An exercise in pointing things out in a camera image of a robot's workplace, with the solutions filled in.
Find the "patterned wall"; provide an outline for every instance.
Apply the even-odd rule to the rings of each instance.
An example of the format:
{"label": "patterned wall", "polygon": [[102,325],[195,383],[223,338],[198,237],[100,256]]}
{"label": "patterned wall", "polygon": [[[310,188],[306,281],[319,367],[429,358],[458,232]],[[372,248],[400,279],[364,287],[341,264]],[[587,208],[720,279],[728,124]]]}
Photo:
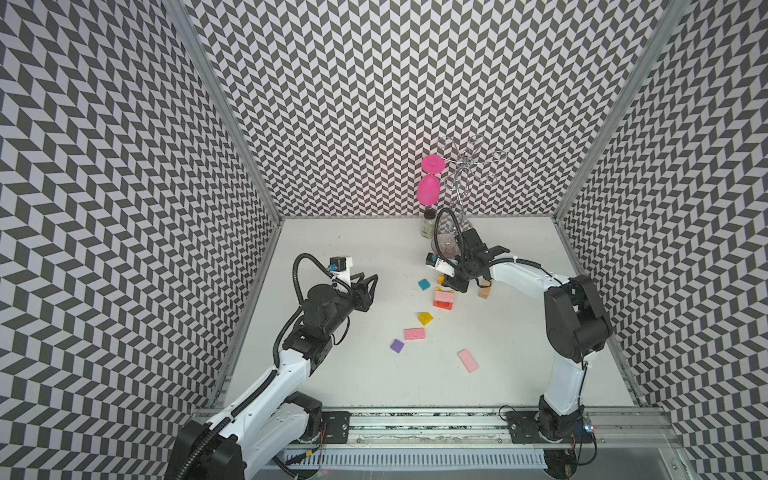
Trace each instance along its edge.
{"label": "patterned wall", "polygon": [[417,214],[472,134],[468,211],[551,213],[666,3],[186,1],[283,215]]}
{"label": "patterned wall", "polygon": [[767,39],[767,3],[693,2],[564,219],[704,478],[768,478]]}
{"label": "patterned wall", "polygon": [[266,215],[157,0],[0,18],[0,478],[158,475]]}

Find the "chevron patterned wallpaper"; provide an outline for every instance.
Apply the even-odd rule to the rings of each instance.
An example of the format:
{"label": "chevron patterned wallpaper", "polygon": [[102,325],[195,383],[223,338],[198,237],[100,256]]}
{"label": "chevron patterned wallpaper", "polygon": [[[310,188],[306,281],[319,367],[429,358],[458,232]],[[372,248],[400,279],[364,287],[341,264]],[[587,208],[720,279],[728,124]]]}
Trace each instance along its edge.
{"label": "chevron patterned wallpaper", "polygon": [[417,214],[421,159],[473,134],[508,154],[467,210],[551,213],[665,1],[186,0],[278,209],[310,216]]}
{"label": "chevron patterned wallpaper", "polygon": [[768,4],[694,1],[564,219],[704,478],[768,478]]}
{"label": "chevron patterned wallpaper", "polygon": [[0,2],[0,478],[159,475],[267,229],[157,0]]}

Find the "white table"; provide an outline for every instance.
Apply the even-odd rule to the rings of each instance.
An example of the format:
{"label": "white table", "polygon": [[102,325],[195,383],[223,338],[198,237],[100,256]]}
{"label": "white table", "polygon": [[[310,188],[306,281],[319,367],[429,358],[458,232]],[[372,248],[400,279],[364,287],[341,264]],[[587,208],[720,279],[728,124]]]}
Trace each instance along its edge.
{"label": "white table", "polygon": [[[238,397],[272,362],[272,345],[296,310],[291,266],[299,253],[323,263],[351,256],[353,273],[377,273],[379,285],[368,313],[351,315],[344,342],[300,391],[326,407],[532,406],[546,390],[554,352],[545,332],[542,301],[495,283],[490,297],[478,297],[472,283],[456,293],[453,310],[432,306],[437,272],[424,264],[429,241],[419,235],[420,219],[286,220],[267,271],[226,403]],[[546,217],[475,218],[472,223],[489,246],[502,245],[550,272],[573,276],[560,238]],[[299,270],[304,295],[328,283],[308,260]],[[426,278],[432,287],[419,288]],[[389,346],[404,340],[403,330],[422,326],[420,312],[435,319],[426,339],[406,342],[400,354]],[[344,330],[341,325],[338,340]],[[480,368],[470,374],[457,353],[468,349]],[[587,374],[586,406],[632,406],[608,348]]]}

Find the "purple cube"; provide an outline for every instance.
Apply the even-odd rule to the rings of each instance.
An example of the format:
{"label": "purple cube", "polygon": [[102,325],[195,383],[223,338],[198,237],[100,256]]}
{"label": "purple cube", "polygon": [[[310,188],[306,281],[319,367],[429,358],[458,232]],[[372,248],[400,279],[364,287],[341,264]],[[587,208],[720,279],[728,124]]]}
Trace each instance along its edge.
{"label": "purple cube", "polygon": [[397,353],[400,353],[400,351],[402,351],[403,346],[405,346],[405,343],[396,339],[394,342],[392,342],[392,346],[390,346],[390,348],[395,350]]}

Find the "pink rectangular block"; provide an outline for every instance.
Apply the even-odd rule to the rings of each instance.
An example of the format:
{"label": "pink rectangular block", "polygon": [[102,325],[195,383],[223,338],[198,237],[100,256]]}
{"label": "pink rectangular block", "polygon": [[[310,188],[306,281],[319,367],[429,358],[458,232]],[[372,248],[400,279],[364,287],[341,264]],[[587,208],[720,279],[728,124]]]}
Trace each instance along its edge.
{"label": "pink rectangular block", "polygon": [[480,368],[480,365],[478,365],[475,359],[472,358],[472,354],[469,352],[469,350],[463,349],[458,353],[458,357],[461,359],[464,366],[467,367],[468,372],[472,373]]}
{"label": "pink rectangular block", "polygon": [[406,340],[421,340],[426,337],[424,329],[406,329]]}
{"label": "pink rectangular block", "polygon": [[443,292],[442,290],[435,291],[435,301],[453,303],[453,292]]}

